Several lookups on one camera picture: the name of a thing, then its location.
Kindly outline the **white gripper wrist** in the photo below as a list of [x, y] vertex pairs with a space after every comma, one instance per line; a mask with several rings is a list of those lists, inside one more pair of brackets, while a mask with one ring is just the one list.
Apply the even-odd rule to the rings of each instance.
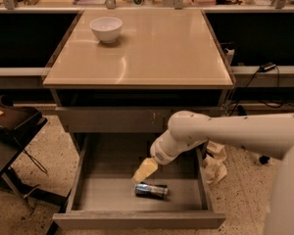
[[198, 146], [198, 142], [190, 135], [166, 130], [152, 144], [151, 158], [146, 158], [132, 176], [132, 182], [139, 184], [158, 169], [159, 165], [167, 165], [181, 153]]

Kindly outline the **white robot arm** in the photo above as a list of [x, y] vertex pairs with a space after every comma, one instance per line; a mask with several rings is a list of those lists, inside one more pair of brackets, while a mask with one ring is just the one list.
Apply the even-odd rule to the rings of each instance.
[[167, 165], [207, 141], [282, 161], [271, 191], [264, 235], [294, 235], [294, 114], [208, 117], [177, 112], [152, 144], [151, 157], [143, 161], [132, 181], [145, 180], [159, 165]]

